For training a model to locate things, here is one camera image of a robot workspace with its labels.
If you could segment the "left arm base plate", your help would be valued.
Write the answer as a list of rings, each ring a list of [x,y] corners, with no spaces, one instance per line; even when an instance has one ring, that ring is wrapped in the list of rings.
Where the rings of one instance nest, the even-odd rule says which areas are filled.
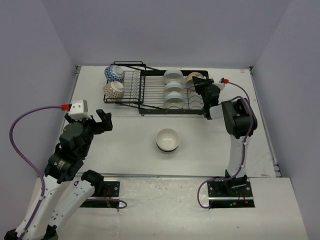
[[[119,181],[104,181],[103,185],[100,186],[90,199],[118,199],[120,192]],[[103,209],[117,209],[120,203],[116,201],[85,201],[80,207],[81,208],[103,208]]]

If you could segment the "light blue bowl front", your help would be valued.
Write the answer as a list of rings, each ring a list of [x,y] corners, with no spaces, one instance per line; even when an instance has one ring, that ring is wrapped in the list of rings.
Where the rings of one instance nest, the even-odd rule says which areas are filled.
[[[177,107],[178,109],[182,109],[186,104],[185,97],[177,92],[172,91],[167,96],[164,97],[163,105],[166,109]]]

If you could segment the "light blue bowl middle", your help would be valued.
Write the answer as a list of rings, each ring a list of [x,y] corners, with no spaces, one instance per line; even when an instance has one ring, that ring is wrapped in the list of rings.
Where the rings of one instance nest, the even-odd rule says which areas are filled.
[[[165,85],[163,89],[163,95],[167,96],[171,92],[177,92],[179,94],[184,94],[184,88],[183,85],[176,81],[171,81],[168,84]]]

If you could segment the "beige bowl front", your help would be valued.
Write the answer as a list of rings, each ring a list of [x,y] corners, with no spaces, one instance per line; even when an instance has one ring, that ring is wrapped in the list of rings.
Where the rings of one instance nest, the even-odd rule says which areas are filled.
[[[180,135],[171,128],[160,130],[155,140],[157,147],[159,146],[165,150],[178,148],[181,142]]]

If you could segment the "beige bowl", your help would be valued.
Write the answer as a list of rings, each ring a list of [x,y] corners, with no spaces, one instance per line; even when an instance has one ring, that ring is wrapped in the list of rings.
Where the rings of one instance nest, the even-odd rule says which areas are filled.
[[[159,146],[165,150],[178,148],[181,142],[180,135],[171,128],[160,130],[155,140],[157,147]]]
[[[192,86],[194,86],[194,82],[193,82],[193,77],[197,77],[199,79],[204,79],[204,76],[199,73],[199,72],[191,72],[187,77],[186,77],[186,81],[185,81],[185,87],[187,89],[191,88]]]

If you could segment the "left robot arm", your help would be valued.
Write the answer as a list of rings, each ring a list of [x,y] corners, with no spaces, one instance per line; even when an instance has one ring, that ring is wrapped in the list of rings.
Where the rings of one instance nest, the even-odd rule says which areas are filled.
[[[82,175],[75,192],[60,201],[83,166],[94,136],[113,129],[110,112],[96,110],[101,120],[97,122],[86,111],[73,113],[70,106],[65,107],[65,111],[68,124],[62,130],[54,153],[43,173],[36,170],[41,182],[36,198],[21,224],[5,234],[6,240],[57,240],[58,230],[74,212],[90,196],[103,193],[103,176],[88,170]]]

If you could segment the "light blue bowl rear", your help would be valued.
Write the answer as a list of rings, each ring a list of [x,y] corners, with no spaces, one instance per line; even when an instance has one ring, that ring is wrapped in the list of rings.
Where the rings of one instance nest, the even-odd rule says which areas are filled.
[[[183,73],[175,68],[170,68],[164,72],[163,82],[169,84],[171,82],[182,83],[184,80]]]

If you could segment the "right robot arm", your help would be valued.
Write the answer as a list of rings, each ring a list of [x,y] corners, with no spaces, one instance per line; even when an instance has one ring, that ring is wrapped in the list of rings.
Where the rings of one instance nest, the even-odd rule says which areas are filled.
[[[226,78],[221,78],[218,83],[215,83],[213,79],[193,76],[192,81],[195,92],[202,98],[204,117],[212,120],[218,113],[221,113],[225,129],[230,136],[230,155],[225,176],[204,181],[197,191],[199,192],[205,184],[217,183],[223,185],[223,191],[227,196],[233,197],[247,183],[247,148],[258,127],[258,120],[252,110],[249,94],[243,87]],[[241,89],[245,97],[235,96],[230,100],[220,102],[220,93],[228,84]]]

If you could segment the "light blue bowl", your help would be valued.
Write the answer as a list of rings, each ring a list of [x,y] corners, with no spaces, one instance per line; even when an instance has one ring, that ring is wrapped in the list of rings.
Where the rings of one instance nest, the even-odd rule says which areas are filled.
[[[186,104],[185,97],[177,92],[172,91],[167,96],[164,97],[163,105],[166,109],[177,107],[178,109],[182,109]]]
[[[184,88],[183,85],[176,81],[171,81],[168,84],[165,85],[163,89],[163,95],[167,96],[171,92],[177,92],[179,94],[184,94]]]
[[[184,80],[183,73],[175,68],[170,68],[164,72],[163,82],[169,84],[171,82],[182,83]]]

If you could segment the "brown floral patterned bowl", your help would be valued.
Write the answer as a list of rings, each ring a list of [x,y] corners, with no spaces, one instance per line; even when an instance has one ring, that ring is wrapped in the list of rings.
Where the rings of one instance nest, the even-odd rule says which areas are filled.
[[[125,89],[121,82],[111,81],[103,87],[103,93],[106,99],[113,102],[121,102],[125,94]]]

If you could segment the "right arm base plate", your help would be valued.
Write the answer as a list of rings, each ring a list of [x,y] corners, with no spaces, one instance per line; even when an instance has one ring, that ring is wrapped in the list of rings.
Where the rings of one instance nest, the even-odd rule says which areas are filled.
[[[250,180],[244,176],[229,181],[207,183],[210,209],[254,208]]]

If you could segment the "blue zigzag patterned bowl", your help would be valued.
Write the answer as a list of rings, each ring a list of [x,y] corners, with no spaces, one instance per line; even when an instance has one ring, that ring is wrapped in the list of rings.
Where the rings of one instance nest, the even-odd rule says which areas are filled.
[[[105,68],[104,75],[107,82],[123,83],[125,80],[125,71],[120,66],[114,64]]]

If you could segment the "black bowl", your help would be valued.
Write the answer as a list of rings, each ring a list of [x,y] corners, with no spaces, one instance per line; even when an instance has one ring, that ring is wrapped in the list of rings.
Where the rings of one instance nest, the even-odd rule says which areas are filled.
[[[165,153],[171,153],[171,152],[174,152],[177,149],[177,147],[173,148],[173,149],[163,149],[158,146],[158,149],[161,150],[162,152],[165,152]]]

